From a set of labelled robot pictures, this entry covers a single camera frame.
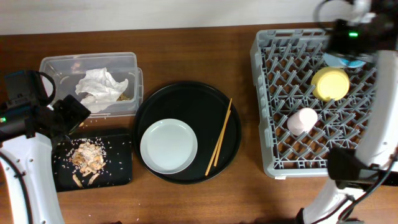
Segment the grey dishwasher rack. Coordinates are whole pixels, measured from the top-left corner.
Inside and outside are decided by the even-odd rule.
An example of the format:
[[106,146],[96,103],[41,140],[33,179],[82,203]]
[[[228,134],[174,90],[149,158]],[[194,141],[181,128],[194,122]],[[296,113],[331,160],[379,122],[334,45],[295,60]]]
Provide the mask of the grey dishwasher rack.
[[[377,69],[371,59],[345,68],[349,91],[324,102],[313,95],[312,77],[326,67],[328,42],[320,29],[261,30],[251,47],[251,68],[259,107],[262,166],[267,176],[324,177],[327,155],[334,147],[355,149],[367,128],[376,93]],[[298,136],[287,128],[290,116],[303,108],[318,121]]]

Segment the black rectangular tray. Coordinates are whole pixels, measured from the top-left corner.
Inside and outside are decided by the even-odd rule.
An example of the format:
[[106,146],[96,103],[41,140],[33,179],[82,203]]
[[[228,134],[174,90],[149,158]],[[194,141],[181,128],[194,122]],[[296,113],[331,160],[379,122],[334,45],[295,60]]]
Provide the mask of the black rectangular tray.
[[126,129],[76,133],[52,153],[57,192],[126,185],[132,180],[131,136]]

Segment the white napkin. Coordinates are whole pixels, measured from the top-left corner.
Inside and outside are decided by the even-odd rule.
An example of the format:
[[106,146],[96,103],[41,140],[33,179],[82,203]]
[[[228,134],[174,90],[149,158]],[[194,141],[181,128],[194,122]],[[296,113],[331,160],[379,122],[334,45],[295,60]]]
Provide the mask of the white napkin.
[[98,113],[107,108],[105,103],[116,102],[128,84],[128,79],[117,82],[106,67],[97,68],[86,71],[85,77],[76,85],[75,93],[86,93],[80,103],[92,113]]

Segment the yellow bowl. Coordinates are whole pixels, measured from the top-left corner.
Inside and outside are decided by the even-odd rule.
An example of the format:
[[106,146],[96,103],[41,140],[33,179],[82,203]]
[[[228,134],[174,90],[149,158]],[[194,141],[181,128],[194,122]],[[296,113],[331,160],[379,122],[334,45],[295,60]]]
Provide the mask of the yellow bowl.
[[322,101],[340,100],[349,91],[350,82],[347,73],[336,67],[325,67],[312,78],[315,86],[313,95]]

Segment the rice and food scraps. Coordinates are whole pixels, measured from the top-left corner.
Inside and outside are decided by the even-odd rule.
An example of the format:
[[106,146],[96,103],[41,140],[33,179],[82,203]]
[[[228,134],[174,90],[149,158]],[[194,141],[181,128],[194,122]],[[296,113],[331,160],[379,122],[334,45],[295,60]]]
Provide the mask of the rice and food scraps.
[[73,188],[114,186],[130,179],[125,174],[127,162],[122,161],[122,152],[112,146],[110,140],[78,138],[62,146],[62,154],[57,156],[60,170],[54,174],[60,177],[66,172],[66,179],[72,182]]

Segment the black round tray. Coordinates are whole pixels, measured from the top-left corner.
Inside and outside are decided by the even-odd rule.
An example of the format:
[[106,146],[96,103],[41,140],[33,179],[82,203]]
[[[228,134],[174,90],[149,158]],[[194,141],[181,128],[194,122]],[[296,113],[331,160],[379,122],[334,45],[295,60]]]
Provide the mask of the black round tray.
[[[216,167],[209,174],[205,171],[216,146],[224,117],[231,110],[224,132],[221,152]],[[136,157],[144,162],[140,143],[150,125],[162,119],[177,119],[187,123],[195,132],[198,152],[193,162],[176,174],[161,174],[150,170],[155,176],[174,184],[197,184],[212,179],[224,171],[239,150],[242,137],[241,121],[229,98],[216,88],[200,82],[177,82],[153,93],[139,107],[134,120],[132,140]]]

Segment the grey plate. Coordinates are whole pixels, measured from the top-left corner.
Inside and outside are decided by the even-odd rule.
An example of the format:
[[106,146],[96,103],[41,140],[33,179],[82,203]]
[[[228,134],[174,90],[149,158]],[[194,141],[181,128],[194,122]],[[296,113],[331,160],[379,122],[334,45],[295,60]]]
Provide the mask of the grey plate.
[[177,119],[162,119],[142,135],[140,153],[144,164],[160,174],[185,170],[196,157],[198,140],[193,129]]

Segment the pink cup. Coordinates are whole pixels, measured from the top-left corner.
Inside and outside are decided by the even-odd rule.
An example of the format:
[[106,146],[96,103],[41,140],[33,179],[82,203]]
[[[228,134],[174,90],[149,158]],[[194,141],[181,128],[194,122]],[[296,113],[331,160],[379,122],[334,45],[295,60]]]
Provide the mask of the pink cup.
[[311,108],[302,108],[287,120],[288,130],[296,136],[309,132],[318,121],[318,114]]

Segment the wooden chopstick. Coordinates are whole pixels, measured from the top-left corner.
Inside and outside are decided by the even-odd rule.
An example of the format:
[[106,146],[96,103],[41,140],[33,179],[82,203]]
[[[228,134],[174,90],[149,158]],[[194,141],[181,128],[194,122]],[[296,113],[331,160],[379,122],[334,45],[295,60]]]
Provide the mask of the wooden chopstick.
[[223,127],[222,127],[222,129],[221,129],[220,135],[219,135],[218,140],[217,140],[217,142],[216,142],[216,146],[215,146],[215,148],[214,148],[214,150],[213,150],[211,159],[210,159],[209,164],[208,164],[208,166],[207,166],[207,168],[206,168],[205,176],[208,176],[211,167],[212,167],[212,166],[215,166],[215,159],[216,159],[216,157],[217,157],[218,149],[220,148],[220,144],[221,144],[221,136],[224,134],[224,131],[225,131],[225,129],[226,129],[226,125],[227,125],[227,123],[228,123],[228,119],[229,119],[230,113],[231,113],[231,110],[228,110],[228,111],[227,111],[227,114],[226,114],[226,117],[225,117],[225,119],[224,119],[224,124],[223,124]]
[[214,167],[216,167],[217,163],[218,163],[218,158],[219,158],[219,154],[220,154],[220,150],[221,150],[221,145],[222,145],[222,142],[223,142],[224,132],[225,132],[228,120],[229,120],[230,113],[231,113],[232,100],[233,99],[231,98],[230,101],[229,101],[229,105],[228,105],[228,109],[227,109],[226,116],[225,116],[225,119],[224,119],[223,127],[222,127],[222,130],[220,132],[220,136],[218,138],[218,142],[216,143],[216,148],[215,148],[216,154],[215,154],[214,163],[213,163]]

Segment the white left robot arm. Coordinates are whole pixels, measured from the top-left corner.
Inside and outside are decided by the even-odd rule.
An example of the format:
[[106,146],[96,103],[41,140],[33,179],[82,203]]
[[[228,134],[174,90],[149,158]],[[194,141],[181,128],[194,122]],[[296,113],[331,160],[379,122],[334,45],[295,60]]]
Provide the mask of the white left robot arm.
[[24,105],[1,116],[1,166],[14,223],[63,223],[52,150],[90,115],[73,96],[52,108]]

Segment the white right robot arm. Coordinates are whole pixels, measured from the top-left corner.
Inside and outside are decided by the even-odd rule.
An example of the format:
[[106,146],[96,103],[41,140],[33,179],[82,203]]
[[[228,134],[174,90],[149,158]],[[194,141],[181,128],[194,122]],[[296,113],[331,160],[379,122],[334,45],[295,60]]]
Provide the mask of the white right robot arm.
[[329,54],[348,60],[377,55],[376,95],[358,148],[330,150],[328,182],[296,223],[344,223],[355,206],[397,175],[397,8],[375,14],[367,22],[339,19],[330,31]]

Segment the blue cup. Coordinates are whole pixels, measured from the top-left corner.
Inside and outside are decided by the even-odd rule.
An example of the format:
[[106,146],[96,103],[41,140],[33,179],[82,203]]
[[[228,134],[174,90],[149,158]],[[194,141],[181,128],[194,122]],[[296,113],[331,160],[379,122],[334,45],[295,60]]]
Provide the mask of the blue cup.
[[349,61],[349,60],[347,60],[347,59],[335,57],[335,56],[330,55],[330,54],[327,54],[327,53],[324,53],[324,54],[323,54],[323,59],[324,59],[325,63],[326,63],[329,67],[338,67],[338,68],[344,68],[344,67],[348,67],[348,68],[359,68],[359,67],[362,67],[363,65],[366,64],[366,62],[361,61],[361,60]]

